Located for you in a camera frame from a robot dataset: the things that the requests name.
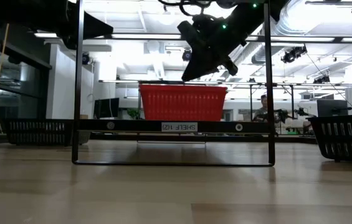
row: shelf label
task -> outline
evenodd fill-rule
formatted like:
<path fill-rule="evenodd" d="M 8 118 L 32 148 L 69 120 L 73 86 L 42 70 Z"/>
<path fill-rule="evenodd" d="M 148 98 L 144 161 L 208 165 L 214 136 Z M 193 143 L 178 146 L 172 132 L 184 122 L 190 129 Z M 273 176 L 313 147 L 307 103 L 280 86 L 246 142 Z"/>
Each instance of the shelf label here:
<path fill-rule="evenodd" d="M 198 123 L 162 122 L 162 132 L 198 132 Z"/>

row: computer monitor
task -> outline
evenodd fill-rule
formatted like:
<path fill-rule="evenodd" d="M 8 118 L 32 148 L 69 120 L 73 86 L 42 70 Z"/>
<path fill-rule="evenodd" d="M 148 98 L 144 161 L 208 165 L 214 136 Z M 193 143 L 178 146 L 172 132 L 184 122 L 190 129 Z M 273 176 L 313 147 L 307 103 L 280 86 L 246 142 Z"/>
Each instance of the computer monitor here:
<path fill-rule="evenodd" d="M 119 98 L 96 100 L 94 104 L 94 117 L 116 118 L 119 111 Z"/>
<path fill-rule="evenodd" d="M 346 100 L 317 100 L 319 117 L 348 115 Z"/>

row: light wood flooring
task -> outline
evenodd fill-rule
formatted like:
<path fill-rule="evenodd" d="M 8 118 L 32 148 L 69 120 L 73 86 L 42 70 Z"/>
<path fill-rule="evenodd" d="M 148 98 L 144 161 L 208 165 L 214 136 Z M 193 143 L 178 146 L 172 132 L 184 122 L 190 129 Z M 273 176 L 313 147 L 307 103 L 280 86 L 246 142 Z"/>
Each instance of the light wood flooring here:
<path fill-rule="evenodd" d="M 98 161 L 260 163 L 264 143 L 90 141 Z M 273 168 L 75 166 L 69 147 L 0 144 L 0 224 L 352 223 L 352 163 L 277 144 Z"/>

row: black wire basket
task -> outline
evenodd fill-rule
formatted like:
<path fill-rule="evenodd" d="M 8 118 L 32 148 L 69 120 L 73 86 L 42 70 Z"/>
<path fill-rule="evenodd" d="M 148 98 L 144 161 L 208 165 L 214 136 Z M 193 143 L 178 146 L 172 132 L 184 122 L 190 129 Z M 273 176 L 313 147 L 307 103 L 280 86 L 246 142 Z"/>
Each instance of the black wire basket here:
<path fill-rule="evenodd" d="M 71 119 L 7 119 L 8 142 L 16 145 L 70 146 L 72 145 Z M 90 139 L 90 131 L 79 132 L 79 144 Z"/>
<path fill-rule="evenodd" d="M 321 154 L 327 159 L 352 161 L 352 115 L 308 119 Z"/>

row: window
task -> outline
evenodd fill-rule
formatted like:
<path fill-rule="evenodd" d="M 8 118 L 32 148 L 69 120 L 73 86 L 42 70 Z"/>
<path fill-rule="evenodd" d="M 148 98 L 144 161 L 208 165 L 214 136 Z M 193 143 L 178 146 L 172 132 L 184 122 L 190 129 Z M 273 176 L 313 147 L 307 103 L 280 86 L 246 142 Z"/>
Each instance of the window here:
<path fill-rule="evenodd" d="M 40 70 L 7 55 L 4 56 L 0 73 L 1 87 L 40 97 L 44 94 L 41 81 Z"/>
<path fill-rule="evenodd" d="M 37 118 L 39 99 L 0 90 L 0 123 L 9 118 Z"/>

